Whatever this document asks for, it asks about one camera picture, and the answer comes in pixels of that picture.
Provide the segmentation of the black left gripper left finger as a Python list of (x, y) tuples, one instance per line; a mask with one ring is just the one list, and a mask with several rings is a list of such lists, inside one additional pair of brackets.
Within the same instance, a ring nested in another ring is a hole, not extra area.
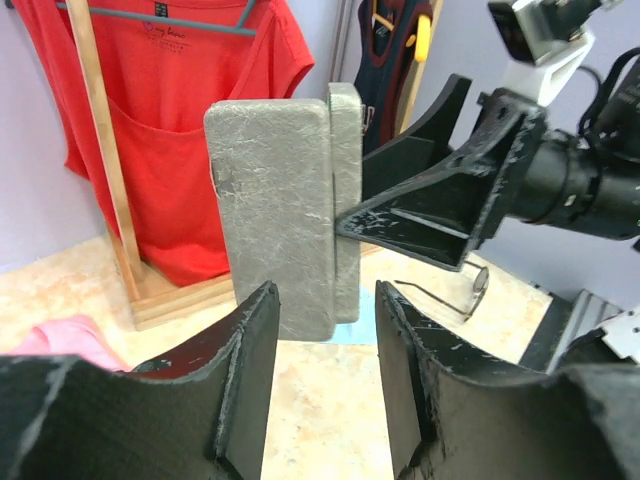
[(276, 285), (130, 372), (1, 360), (5, 479), (257, 479), (279, 330)]

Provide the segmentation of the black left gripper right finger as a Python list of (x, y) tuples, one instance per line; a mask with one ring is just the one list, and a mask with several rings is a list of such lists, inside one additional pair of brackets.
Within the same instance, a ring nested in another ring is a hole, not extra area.
[(557, 371), (495, 357), (375, 289), (381, 382), (398, 479), (635, 479), (639, 369), (588, 362)]

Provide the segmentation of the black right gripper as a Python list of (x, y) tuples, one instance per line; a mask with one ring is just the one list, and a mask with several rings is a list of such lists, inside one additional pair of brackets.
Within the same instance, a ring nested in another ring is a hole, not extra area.
[(498, 89), (456, 152), (459, 167), (434, 166), (452, 152), (471, 83), (451, 74), (414, 124), (363, 158), (362, 197), (370, 199), (336, 219), (337, 235), (448, 271), (495, 235), (541, 144), (547, 110)]

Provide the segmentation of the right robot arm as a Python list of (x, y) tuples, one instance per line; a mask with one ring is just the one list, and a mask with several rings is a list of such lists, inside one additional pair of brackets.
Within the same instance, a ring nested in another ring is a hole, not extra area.
[(359, 205), (339, 236), (457, 271), (505, 218), (625, 241), (639, 235), (639, 52), (599, 81), (570, 134), (545, 108), (505, 88), (480, 95), (479, 117), (449, 144), (471, 82), (452, 75), (408, 130), (370, 152)]

